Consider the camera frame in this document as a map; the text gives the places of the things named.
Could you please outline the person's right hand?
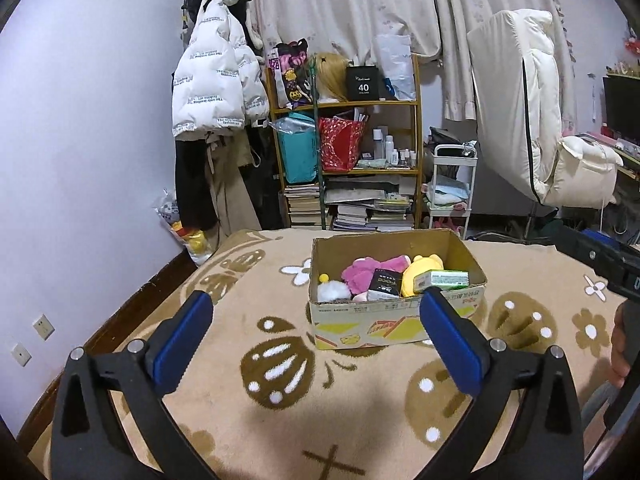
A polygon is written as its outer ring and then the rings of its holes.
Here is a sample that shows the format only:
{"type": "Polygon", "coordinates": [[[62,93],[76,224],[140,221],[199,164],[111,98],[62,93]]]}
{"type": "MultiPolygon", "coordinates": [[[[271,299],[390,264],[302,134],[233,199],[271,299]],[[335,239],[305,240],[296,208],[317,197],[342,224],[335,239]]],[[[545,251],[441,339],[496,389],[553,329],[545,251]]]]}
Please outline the person's right hand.
{"type": "Polygon", "coordinates": [[[615,388],[622,388],[629,374],[631,365],[626,359],[626,333],[624,326],[624,304],[620,304],[615,312],[614,327],[611,336],[611,365],[608,380],[615,388]]]}

